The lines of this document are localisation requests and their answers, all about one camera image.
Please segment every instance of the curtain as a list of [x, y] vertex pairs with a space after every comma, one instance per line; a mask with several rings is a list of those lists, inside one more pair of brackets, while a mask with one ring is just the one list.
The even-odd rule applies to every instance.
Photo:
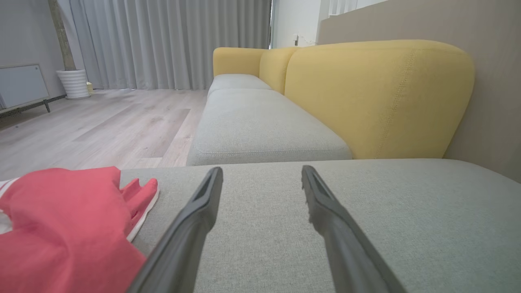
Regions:
[[271, 0], [70, 0], [101, 89], [207, 89], [217, 47], [268, 48]]

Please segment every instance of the laminate flooring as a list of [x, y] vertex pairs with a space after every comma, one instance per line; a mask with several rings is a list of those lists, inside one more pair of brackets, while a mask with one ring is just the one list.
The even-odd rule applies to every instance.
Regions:
[[46, 168], [186, 164], [207, 91], [102, 90], [0, 118], [0, 180]]

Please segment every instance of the sofa seat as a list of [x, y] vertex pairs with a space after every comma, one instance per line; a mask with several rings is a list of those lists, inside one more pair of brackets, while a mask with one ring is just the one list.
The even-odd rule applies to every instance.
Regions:
[[260, 78], [249, 74], [221, 74], [214, 77], [208, 90], [210, 96], [216, 90], [229, 89], [260, 89], [271, 90], [270, 86]]
[[351, 159], [332, 130], [273, 90], [217, 90], [209, 97], [187, 165]]
[[[521, 184], [443, 159], [223, 165], [219, 211], [194, 292], [334, 292], [308, 222], [302, 165], [314, 166], [408, 292], [517, 292]], [[147, 253], [210, 166], [135, 169], [161, 193], [138, 233]]]

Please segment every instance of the plant pot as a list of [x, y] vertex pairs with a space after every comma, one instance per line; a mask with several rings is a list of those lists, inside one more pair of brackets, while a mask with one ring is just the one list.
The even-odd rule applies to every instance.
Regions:
[[84, 69], [57, 70], [56, 73], [65, 88], [68, 99], [79, 100], [90, 96], [87, 90], [87, 74]]

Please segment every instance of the sofa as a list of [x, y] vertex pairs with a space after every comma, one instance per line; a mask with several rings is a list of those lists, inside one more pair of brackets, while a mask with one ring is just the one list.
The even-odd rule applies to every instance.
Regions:
[[[521, 184], [461, 161], [413, 158], [221, 165], [217, 221], [194, 292], [334, 292], [324, 239], [308, 221], [312, 165], [408, 292], [518, 292]], [[212, 166], [123, 170], [156, 178], [134, 244], [148, 254]]]
[[334, 292], [308, 221], [311, 165], [408, 292], [516, 292], [521, 184], [442, 159], [472, 61], [429, 41], [218, 48], [215, 79], [176, 168], [123, 170], [161, 193], [134, 240], [149, 254], [206, 173], [223, 169], [195, 292]]
[[218, 48], [187, 165], [441, 158], [474, 66], [440, 42]]

